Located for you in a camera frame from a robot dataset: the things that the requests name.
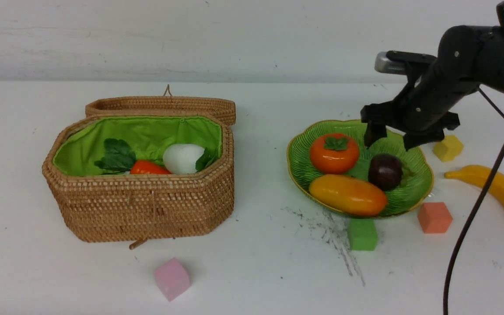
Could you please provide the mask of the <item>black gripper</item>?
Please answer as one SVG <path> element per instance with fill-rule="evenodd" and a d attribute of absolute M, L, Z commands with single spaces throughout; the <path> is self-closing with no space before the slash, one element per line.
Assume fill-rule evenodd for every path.
<path fill-rule="evenodd" d="M 452 77 L 439 66 L 429 66 L 420 72 L 415 82 L 415 69 L 409 72 L 409 81 L 392 100 L 370 104 L 361 110 L 361 120 L 367 124 L 364 145 L 370 148 L 387 137 L 387 128 L 405 132 L 404 149 L 409 151 L 421 145 L 440 142 L 443 129 L 453 131 L 460 126 L 457 113 L 450 110 L 462 98 L 477 91 L 479 84 L 471 78 Z"/>

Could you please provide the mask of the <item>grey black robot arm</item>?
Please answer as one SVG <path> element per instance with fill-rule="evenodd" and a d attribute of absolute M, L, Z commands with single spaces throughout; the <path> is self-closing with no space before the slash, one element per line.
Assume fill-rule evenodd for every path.
<path fill-rule="evenodd" d="M 367 124 L 364 145 L 387 136 L 391 127 L 404 132 L 406 150 L 444 139 L 460 125 L 451 108 L 485 85 L 504 94 L 504 1 L 496 7 L 497 26 L 454 26 L 446 30 L 437 56 L 390 50 L 380 52 L 374 68 L 404 74 L 407 84 L 392 100 L 360 112 Z"/>

